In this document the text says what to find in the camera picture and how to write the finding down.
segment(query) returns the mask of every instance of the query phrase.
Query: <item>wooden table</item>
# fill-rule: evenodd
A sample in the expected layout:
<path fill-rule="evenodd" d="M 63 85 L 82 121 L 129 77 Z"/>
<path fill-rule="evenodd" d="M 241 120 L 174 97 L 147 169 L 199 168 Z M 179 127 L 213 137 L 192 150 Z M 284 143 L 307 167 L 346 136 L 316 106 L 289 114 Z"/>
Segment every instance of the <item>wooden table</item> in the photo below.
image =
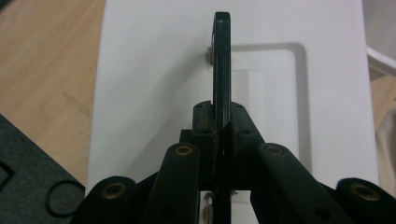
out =
<path fill-rule="evenodd" d="M 0 113 L 83 184 L 104 6 L 14 0 L 0 12 Z M 378 127 L 396 78 L 371 78 Z"/>

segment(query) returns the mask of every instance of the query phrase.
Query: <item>screw hole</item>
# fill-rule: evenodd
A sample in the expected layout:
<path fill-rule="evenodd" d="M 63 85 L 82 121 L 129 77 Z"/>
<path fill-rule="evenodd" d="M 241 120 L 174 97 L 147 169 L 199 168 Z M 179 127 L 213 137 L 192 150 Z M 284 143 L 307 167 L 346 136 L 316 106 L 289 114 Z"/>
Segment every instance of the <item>screw hole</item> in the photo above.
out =
<path fill-rule="evenodd" d="M 378 193 L 375 192 L 375 190 L 364 186 L 363 184 L 353 183 L 350 188 L 354 194 L 358 195 L 366 201 L 374 202 L 379 200 Z"/>
<path fill-rule="evenodd" d="M 168 206 L 168 207 L 165 207 L 165 208 L 163 208 L 161 210 L 161 215 L 164 218 L 169 219 L 169 218 L 172 218 L 172 217 L 176 216 L 176 211 L 175 211 L 175 209 L 173 207 Z"/>
<path fill-rule="evenodd" d="M 116 199 L 119 198 L 125 190 L 125 184 L 121 182 L 111 183 L 102 190 L 102 196 L 106 199 Z"/>
<path fill-rule="evenodd" d="M 175 152 L 179 156 L 187 156 L 192 153 L 192 148 L 186 147 L 186 146 L 181 146 L 181 147 L 177 147 L 175 149 Z"/>
<path fill-rule="evenodd" d="M 330 218 L 332 218 L 332 214 L 330 214 L 329 211 L 327 211 L 326 209 L 324 209 L 322 207 L 314 208 L 314 214 L 317 217 L 320 217 L 321 219 L 324 219 L 324 220 L 329 220 Z"/>

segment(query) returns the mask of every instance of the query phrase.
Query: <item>white surface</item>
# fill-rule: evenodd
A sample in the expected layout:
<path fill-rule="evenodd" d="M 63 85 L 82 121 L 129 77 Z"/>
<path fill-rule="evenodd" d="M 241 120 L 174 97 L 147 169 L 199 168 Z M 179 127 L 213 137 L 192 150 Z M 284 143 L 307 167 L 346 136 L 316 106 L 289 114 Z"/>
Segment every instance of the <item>white surface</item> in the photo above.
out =
<path fill-rule="evenodd" d="M 396 1 L 363 0 L 369 64 L 396 76 Z"/>
<path fill-rule="evenodd" d="M 140 181 L 211 100 L 214 13 L 229 11 L 233 101 L 314 177 L 377 183 L 361 1 L 107 1 L 87 191 Z"/>

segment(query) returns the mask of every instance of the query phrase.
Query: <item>black fabric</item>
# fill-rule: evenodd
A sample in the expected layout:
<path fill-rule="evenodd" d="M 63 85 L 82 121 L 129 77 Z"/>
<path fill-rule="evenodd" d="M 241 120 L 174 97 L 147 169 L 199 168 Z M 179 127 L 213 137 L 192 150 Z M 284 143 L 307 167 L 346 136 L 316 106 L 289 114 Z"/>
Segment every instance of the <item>black fabric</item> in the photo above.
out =
<path fill-rule="evenodd" d="M 83 186 L 0 115 L 0 224 L 69 223 L 54 214 L 72 213 L 83 198 Z"/>

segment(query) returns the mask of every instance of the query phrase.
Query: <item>wooden surface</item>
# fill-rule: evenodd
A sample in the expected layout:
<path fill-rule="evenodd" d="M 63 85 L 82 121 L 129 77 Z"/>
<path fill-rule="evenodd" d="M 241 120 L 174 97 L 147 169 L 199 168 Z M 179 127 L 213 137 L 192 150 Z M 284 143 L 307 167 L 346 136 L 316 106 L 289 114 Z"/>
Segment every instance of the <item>wooden surface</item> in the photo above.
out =
<path fill-rule="evenodd" d="M 83 184 L 104 5 L 15 0 L 0 12 L 0 113 Z M 396 77 L 371 78 L 378 127 Z"/>

